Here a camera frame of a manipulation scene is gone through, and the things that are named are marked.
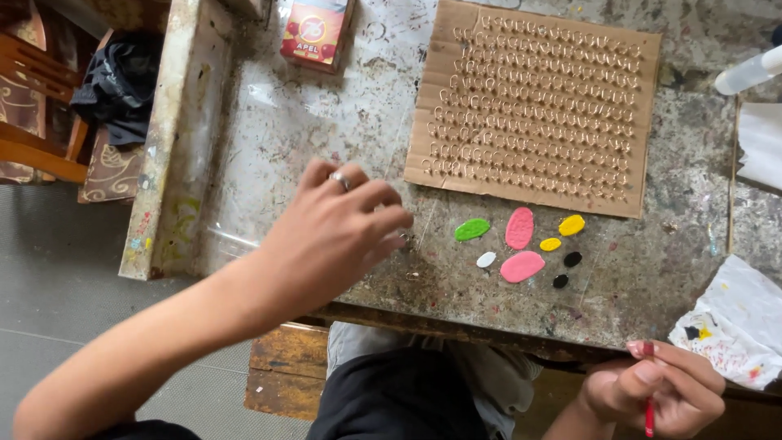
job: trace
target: cardboard sheet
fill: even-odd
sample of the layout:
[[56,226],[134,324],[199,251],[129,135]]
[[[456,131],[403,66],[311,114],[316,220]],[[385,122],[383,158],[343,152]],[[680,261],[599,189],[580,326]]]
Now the cardboard sheet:
[[441,0],[404,179],[640,218],[661,38]]

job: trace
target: black paint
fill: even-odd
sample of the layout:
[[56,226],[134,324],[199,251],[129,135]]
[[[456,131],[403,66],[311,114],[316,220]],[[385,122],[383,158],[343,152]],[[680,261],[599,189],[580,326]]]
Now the black paint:
[[554,288],[555,289],[561,289],[568,285],[568,276],[564,273],[562,275],[558,275],[556,278],[554,278]]
[[687,339],[690,341],[698,339],[701,336],[701,331],[693,326],[684,327],[684,333],[687,334]]
[[565,256],[565,267],[573,267],[581,262],[580,252],[571,252]]

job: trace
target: white tissue with paint stains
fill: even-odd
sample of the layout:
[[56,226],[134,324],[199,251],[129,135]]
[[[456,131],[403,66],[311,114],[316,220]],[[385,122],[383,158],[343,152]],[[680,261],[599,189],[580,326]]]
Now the white tissue with paint stains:
[[744,167],[736,175],[782,189],[782,104],[743,104],[738,142]]
[[762,390],[782,371],[782,289],[730,255],[668,339],[726,379]]

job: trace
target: finger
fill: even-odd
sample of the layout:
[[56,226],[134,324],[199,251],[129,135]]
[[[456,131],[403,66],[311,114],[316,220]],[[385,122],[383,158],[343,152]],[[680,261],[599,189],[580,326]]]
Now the finger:
[[[357,164],[345,164],[336,171],[345,176],[345,179],[350,183],[350,191],[359,188],[369,181],[369,177]],[[339,195],[345,193],[345,186],[336,179],[326,179],[321,188],[327,194]]]
[[696,380],[686,371],[673,365],[662,367],[665,379],[692,406],[699,409],[709,422],[722,415],[725,402],[714,391]]
[[660,388],[663,368],[654,362],[642,360],[616,378],[608,390],[609,405],[617,411],[627,411],[653,395]]
[[384,207],[380,211],[372,212],[368,217],[373,225],[374,234],[378,239],[397,229],[406,229],[413,226],[413,214],[399,204],[393,204]]
[[397,233],[390,233],[385,236],[374,249],[369,251],[362,261],[364,272],[375,267],[379,262],[388,258],[395,250],[404,247],[404,237]]
[[[652,342],[655,344],[656,359],[680,368],[717,395],[722,395],[725,391],[725,379],[714,370],[712,363],[707,358],[665,342]],[[633,357],[636,357],[633,351],[637,351],[639,345],[643,345],[643,341],[627,343],[627,348],[630,350],[630,353],[633,353]]]
[[304,173],[301,175],[301,180],[299,180],[299,191],[319,187],[328,179],[328,175],[334,171],[337,171],[336,165],[313,157],[310,160],[310,163],[307,164],[307,167],[304,168]]
[[371,180],[348,196],[364,212],[372,212],[380,204],[402,204],[402,196],[384,180]]

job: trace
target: gray floor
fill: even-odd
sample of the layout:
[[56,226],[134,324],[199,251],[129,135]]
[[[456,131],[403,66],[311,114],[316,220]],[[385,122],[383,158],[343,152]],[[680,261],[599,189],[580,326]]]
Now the gray floor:
[[[16,404],[83,344],[191,280],[117,276],[130,207],[80,205],[76,188],[0,186],[0,438]],[[204,440],[303,438],[309,424],[242,407],[249,342],[182,370],[139,419],[183,424]]]

